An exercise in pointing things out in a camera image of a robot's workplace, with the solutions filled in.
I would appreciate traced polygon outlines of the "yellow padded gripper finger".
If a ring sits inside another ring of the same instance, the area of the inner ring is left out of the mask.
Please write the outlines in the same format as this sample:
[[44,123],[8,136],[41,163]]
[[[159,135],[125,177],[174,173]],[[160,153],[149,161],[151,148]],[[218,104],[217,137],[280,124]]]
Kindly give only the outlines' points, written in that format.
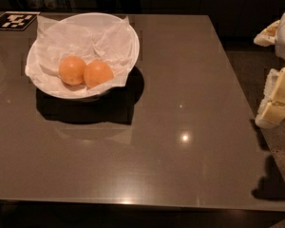
[[274,21],[271,25],[269,25],[255,37],[254,43],[262,47],[268,47],[273,45],[275,43],[276,30],[278,25],[279,20]]
[[263,94],[255,123],[260,128],[274,128],[285,119],[285,67],[269,71]]

